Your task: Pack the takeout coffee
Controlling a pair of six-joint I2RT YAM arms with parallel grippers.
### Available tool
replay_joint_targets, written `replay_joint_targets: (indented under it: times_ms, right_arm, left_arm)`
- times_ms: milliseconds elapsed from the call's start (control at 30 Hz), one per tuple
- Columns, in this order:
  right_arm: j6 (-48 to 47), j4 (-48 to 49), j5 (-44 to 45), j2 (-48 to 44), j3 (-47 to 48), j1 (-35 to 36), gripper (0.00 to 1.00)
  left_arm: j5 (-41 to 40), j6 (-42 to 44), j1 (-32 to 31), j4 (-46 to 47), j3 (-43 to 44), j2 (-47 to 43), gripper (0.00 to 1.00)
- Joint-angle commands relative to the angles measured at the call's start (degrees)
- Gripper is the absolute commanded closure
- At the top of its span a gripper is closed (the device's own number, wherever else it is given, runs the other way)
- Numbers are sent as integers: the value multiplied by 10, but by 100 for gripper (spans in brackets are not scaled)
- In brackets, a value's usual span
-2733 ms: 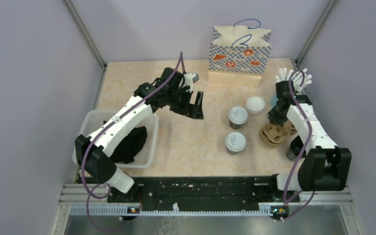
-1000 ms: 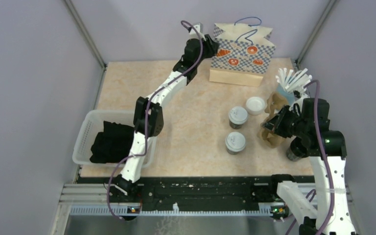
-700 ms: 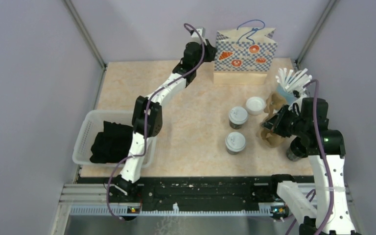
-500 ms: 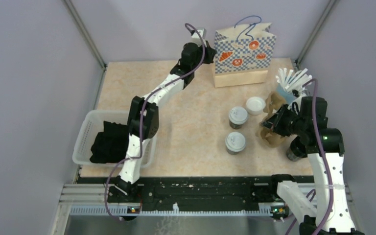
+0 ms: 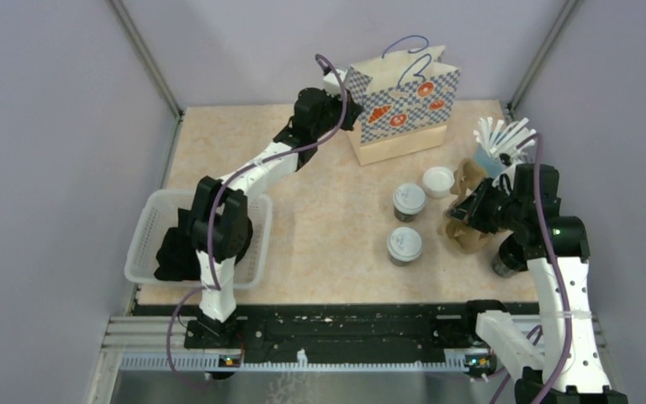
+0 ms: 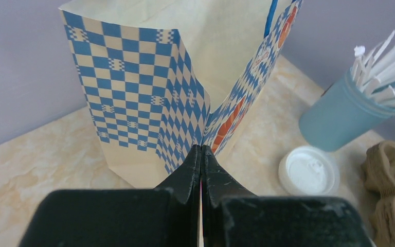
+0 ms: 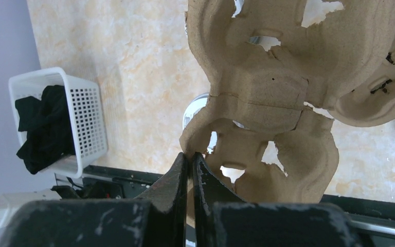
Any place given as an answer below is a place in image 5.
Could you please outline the dark coffee cup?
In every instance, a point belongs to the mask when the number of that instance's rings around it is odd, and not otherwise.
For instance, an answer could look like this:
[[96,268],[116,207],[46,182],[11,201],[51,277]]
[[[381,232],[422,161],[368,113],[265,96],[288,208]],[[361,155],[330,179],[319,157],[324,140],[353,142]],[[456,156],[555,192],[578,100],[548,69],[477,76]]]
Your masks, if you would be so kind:
[[388,250],[389,261],[398,267],[408,266],[420,258],[422,250],[414,251],[413,253],[403,254],[394,250]]
[[408,209],[394,205],[394,217],[401,222],[412,222],[423,210],[424,205],[415,209]]

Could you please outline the stack of dark cups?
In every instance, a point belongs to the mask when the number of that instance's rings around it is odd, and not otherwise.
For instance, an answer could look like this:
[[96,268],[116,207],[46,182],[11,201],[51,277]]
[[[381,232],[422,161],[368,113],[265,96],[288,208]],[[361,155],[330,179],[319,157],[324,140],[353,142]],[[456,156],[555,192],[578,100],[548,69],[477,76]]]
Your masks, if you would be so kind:
[[491,268],[501,278],[511,278],[528,271],[522,246],[514,236],[508,236],[499,246],[493,257]]

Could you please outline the white cup lid stack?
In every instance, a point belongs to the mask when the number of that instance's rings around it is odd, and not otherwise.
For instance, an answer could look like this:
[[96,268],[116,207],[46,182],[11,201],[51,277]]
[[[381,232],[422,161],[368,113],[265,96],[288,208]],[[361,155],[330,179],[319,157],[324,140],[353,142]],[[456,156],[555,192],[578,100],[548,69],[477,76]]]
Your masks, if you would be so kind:
[[433,199],[442,199],[451,194],[454,173],[447,167],[430,167],[423,173],[421,181],[427,196]]

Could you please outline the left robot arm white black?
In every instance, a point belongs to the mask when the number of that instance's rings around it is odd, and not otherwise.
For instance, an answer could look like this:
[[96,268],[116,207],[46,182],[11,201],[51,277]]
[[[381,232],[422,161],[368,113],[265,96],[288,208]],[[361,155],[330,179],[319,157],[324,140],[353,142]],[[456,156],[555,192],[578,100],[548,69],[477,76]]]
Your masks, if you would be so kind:
[[229,320],[236,309],[233,274],[249,240],[250,202],[298,172],[339,130],[352,130],[362,112],[348,91],[332,95],[305,88],[287,124],[263,151],[233,173],[199,180],[186,234],[200,264],[198,318],[205,324],[204,337],[216,348],[231,345],[236,337],[236,325]]

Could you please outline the paper bag blue checkered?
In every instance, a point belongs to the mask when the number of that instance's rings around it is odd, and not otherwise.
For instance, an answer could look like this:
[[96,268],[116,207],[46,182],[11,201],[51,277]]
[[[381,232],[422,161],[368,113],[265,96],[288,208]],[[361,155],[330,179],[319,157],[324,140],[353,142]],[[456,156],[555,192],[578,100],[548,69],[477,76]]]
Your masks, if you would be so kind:
[[346,89],[363,107],[349,140],[362,166],[440,146],[461,70],[442,62],[443,45],[406,35],[347,68]]

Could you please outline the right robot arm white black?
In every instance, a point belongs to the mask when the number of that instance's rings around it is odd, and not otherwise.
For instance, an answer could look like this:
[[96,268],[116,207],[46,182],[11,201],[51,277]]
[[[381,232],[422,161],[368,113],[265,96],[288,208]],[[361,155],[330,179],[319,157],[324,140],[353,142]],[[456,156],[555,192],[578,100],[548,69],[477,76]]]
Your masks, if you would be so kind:
[[543,347],[510,313],[483,305],[459,324],[471,347],[492,348],[514,382],[518,403],[626,403],[600,359],[587,278],[590,247],[583,221],[560,213],[559,172],[540,163],[515,168],[509,183],[486,178],[447,213],[484,234],[509,231],[495,257],[507,272],[527,271],[536,288]]

